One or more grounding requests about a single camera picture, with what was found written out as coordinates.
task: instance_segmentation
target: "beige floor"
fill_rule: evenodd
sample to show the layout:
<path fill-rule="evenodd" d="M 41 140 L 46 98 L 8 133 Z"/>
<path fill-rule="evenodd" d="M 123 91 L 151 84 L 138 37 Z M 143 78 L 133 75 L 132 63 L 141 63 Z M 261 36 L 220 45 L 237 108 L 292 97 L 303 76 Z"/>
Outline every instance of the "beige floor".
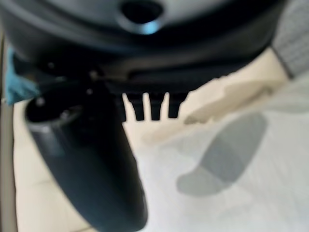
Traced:
<path fill-rule="evenodd" d="M 133 150 L 164 142 L 177 133 L 197 130 L 200 123 L 209 127 L 233 111 L 258 107 L 273 92 L 287 83 L 287 76 L 271 50 L 255 62 L 228 77 L 213 80 L 192 92 L 181 106 L 177 120 L 167 119 L 167 100 L 162 120 L 150 121 L 147 95 L 146 121 L 136 122 L 127 102 L 125 129 Z M 19 232 L 94 232 L 74 210 L 43 163 L 23 120 L 25 102 L 14 112 L 14 168 Z"/>

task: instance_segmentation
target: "black cylindrical handle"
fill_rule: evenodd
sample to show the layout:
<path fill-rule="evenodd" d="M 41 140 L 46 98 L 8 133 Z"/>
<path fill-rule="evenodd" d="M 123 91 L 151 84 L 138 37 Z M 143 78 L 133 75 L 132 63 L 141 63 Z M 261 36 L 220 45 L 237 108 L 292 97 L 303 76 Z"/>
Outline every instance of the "black cylindrical handle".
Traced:
<path fill-rule="evenodd" d="M 93 227 L 134 232 L 145 226 L 137 164 L 109 94 L 58 89 L 32 100 L 25 117 L 56 181 Z"/>

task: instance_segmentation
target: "teal cloth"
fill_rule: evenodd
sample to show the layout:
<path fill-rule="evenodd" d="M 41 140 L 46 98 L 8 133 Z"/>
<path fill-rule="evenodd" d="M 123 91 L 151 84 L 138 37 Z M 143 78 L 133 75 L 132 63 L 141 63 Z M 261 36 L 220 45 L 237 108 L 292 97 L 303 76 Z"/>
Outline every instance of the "teal cloth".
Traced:
<path fill-rule="evenodd" d="M 15 73 L 13 50 L 9 48 L 6 56 L 5 98 L 8 105 L 38 97 L 39 85 Z"/>

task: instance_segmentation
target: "gray fabric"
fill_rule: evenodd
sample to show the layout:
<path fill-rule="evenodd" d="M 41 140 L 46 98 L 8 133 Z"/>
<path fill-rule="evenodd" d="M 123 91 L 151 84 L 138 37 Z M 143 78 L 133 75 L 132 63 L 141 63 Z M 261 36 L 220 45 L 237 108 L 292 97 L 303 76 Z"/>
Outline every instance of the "gray fabric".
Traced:
<path fill-rule="evenodd" d="M 290 0 L 273 47 L 292 76 L 309 70 L 309 0 Z"/>

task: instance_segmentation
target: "circular hole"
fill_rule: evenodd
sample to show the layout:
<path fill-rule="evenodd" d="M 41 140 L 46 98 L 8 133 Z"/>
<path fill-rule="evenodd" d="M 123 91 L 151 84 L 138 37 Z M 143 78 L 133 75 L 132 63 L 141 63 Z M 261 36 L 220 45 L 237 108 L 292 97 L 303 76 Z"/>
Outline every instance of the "circular hole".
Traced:
<path fill-rule="evenodd" d="M 122 5 L 123 15 L 133 23 L 146 24 L 158 19 L 163 13 L 163 7 L 153 1 L 130 1 Z"/>

